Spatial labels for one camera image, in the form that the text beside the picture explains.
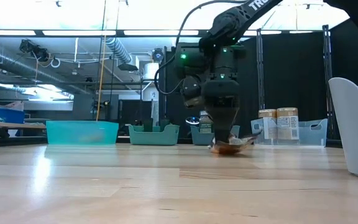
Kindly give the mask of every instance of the silver duct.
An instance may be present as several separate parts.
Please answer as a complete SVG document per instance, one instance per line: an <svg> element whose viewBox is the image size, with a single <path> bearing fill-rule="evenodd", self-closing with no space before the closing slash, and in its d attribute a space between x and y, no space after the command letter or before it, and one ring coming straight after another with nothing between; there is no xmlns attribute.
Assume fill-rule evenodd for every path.
<svg viewBox="0 0 358 224"><path fill-rule="evenodd" d="M17 55L9 52L8 50L2 48L0 46L0 68L7 70L9 72L21 75L26 78L35 78L35 66L30 65L24 58L17 59ZM59 74L55 72L51 72L50 70L38 67L38 77L40 81L44 82L67 82L66 79L61 77ZM86 93L90 94L90 91L86 91L78 86L73 85L65 85L65 86L58 86L63 88L66 91L72 93Z"/></svg>
<svg viewBox="0 0 358 224"><path fill-rule="evenodd" d="M121 63L131 62L131 55L128 53L128 51L125 49L125 47L118 38L109 37L106 39L104 44L106 44L106 46L111 50L111 52L116 55L116 57Z"/></svg>
<svg viewBox="0 0 358 224"><path fill-rule="evenodd" d="M111 52L121 62L118 68L122 71L138 71L139 59L135 55L131 55L125 49L121 41L116 37L110 37L104 42Z"/></svg>

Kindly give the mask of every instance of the clear plastic bin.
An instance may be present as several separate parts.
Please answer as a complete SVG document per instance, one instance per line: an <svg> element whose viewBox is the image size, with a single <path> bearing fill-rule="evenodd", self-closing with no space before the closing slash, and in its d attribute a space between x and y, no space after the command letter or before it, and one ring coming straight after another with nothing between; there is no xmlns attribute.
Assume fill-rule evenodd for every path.
<svg viewBox="0 0 358 224"><path fill-rule="evenodd" d="M49 144L115 144L118 124L106 121L47 121Z"/></svg>
<svg viewBox="0 0 358 224"><path fill-rule="evenodd" d="M299 142L297 145L301 146L321 146L325 147L327 140L327 126L328 120L316 121L300 121L299 122ZM280 141L279 139L264 139L264 122L263 119L251 121L252 133L262 133L254 141L254 144L265 146L290 146L288 142Z"/></svg>

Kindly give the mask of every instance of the teal plastic bin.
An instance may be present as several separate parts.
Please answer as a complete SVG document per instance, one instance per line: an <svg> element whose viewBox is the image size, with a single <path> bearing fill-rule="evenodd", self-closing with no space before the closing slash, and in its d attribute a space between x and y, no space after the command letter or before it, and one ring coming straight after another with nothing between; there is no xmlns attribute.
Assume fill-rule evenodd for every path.
<svg viewBox="0 0 358 224"><path fill-rule="evenodd" d="M240 126L234 125L231 128L231 133L239 136ZM196 126L191 126L191 138L193 144L196 146L209 146L212 139L214 138L214 133L200 133L200 129Z"/></svg>
<svg viewBox="0 0 358 224"><path fill-rule="evenodd" d="M118 124L106 121L47 121L49 144L110 145L117 132Z"/></svg>
<svg viewBox="0 0 358 224"><path fill-rule="evenodd" d="M164 131L160 132L160 126L154 126L153 132L143 132L143 126L129 127L129 138L134 145L151 146L174 146L178 142L179 126L166 125Z"/></svg>

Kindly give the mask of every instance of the black cable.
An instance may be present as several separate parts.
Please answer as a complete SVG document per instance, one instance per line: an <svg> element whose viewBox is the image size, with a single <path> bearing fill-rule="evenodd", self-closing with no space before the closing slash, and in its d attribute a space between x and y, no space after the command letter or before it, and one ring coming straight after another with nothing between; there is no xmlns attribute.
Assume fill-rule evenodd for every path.
<svg viewBox="0 0 358 224"><path fill-rule="evenodd" d="M183 22L181 23L181 26L179 28L179 33L177 35L177 40L175 42L175 46L178 46L179 44L179 38L180 38L180 33L181 31L183 30L185 24L186 24L186 21L187 19L190 17L190 15L195 12L197 9L201 9L202 7L204 6L207 6L209 4L214 4L214 3L234 3L234 4L244 4L246 3L247 1L233 1L233 0L214 0L214 1L208 1L208 2L204 2L202 4L200 4L199 6L195 7L194 9L192 9L185 17L185 19L183 20ZM161 67L155 72L155 75L154 75L154 85L155 85L155 88L157 89L157 91L163 95L169 95L171 93L173 93L174 91L176 91L177 88L179 88L180 84L183 82L183 80L181 80L179 82L179 84L172 90L172 91L169 91L168 93L165 93L164 91L162 91L160 89L160 87L158 86L158 83L157 83L157 75L158 73L160 72L160 70L164 67L166 67L168 64L172 63L173 60L175 59L175 54L173 54L173 56L171 57L170 60L168 60L165 64L161 65Z"/></svg>

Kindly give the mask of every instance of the pipe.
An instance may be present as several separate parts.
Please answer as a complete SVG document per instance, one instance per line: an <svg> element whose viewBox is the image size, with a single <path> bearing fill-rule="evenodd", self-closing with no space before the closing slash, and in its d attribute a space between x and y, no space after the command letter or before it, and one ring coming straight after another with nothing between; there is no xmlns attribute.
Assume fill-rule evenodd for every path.
<svg viewBox="0 0 358 224"><path fill-rule="evenodd" d="M35 66L31 65L24 58L19 57L8 50L4 49L0 46L0 61L3 64L0 65L1 69L7 70L9 72L21 75L26 78L34 78L35 77ZM80 87L68 85L62 86L61 83L66 82L66 80L55 72L51 72L46 68L39 67L38 68L38 76L42 82L55 82L60 88L63 88L66 91L70 91L73 93L80 92L90 94L90 91L86 91Z"/></svg>
<svg viewBox="0 0 358 224"><path fill-rule="evenodd" d="M125 49L121 41L117 37L109 37L105 41L106 46L114 53L118 60L122 63L131 62L131 55Z"/></svg>

